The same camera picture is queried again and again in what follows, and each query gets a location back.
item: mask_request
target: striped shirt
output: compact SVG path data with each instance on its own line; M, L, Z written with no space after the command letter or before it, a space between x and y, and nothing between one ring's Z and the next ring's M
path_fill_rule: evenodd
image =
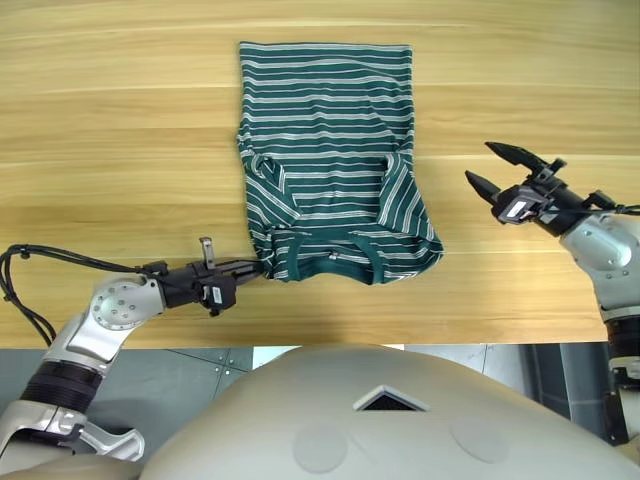
M442 256L413 174L408 46L242 42L249 233L267 278L367 284Z

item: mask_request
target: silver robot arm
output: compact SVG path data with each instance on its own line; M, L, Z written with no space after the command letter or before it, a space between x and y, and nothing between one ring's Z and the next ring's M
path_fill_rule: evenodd
M203 261L173 271L163 262L151 264L146 275L114 275L95 289L86 311L65 325L21 398L0 417L0 474L68 455L61 446L78 438L101 455L132 461L142 456L139 432L112 435L90 423L86 411L136 328L167 308L193 302L216 315L235 304L238 284L261 273L258 262L216 267L211 240L201 243ZM23 253L30 248L36 250L23 246Z
M559 237L593 282L608 332L615 385L604 399L609 441L640 463L640 222L620 216L640 215L640 207L618 205L601 191L582 199L556 176L566 165L561 159L548 164L520 147L495 142L487 146L509 163L531 170L522 184L504 191L466 173L476 192L492 205L492 214L505 224L533 221Z

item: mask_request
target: black cable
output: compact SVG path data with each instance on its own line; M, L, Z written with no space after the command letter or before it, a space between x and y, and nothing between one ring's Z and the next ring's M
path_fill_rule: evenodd
M151 279L156 280L159 284L170 285L183 291L187 291L183 286L174 285L167 282L162 276L157 275L153 271L149 271L144 267L127 267L117 263L105 262L97 258L87 257L79 253L63 250L56 247L48 247L45 245L11 245L6 252L0 255L0 288L4 292L4 300L13 304L33 325L38 334L43 338L47 346L53 343L56 338L56 331L53 325L47 321L42 315L36 313L26 307L18 297L11 278L11 258L14 255L20 255L27 260L31 255L40 255L43 257L53 258L63 262L73 263L83 267L94 268L116 273L137 273L143 274Z
M611 209L546 209L540 212L541 214L548 213L550 215L557 215L559 213L573 213L576 215L631 215L640 216L640 205L616 205Z

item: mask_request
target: wood grain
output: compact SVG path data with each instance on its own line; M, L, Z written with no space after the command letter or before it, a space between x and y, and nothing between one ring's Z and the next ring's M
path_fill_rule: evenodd
M45 243L126 264L252 255L234 143L237 42L409 43L416 176L448 255L409 281L258 280L210 319L171 311L129 347L604 338L588 279L534 226L503 227L464 180L524 171L483 142L570 166L572 188L637 200L636 0L205 0L0 4L0 245ZM58 327L102 275L16 263L24 301ZM0 347L40 340L0 307Z

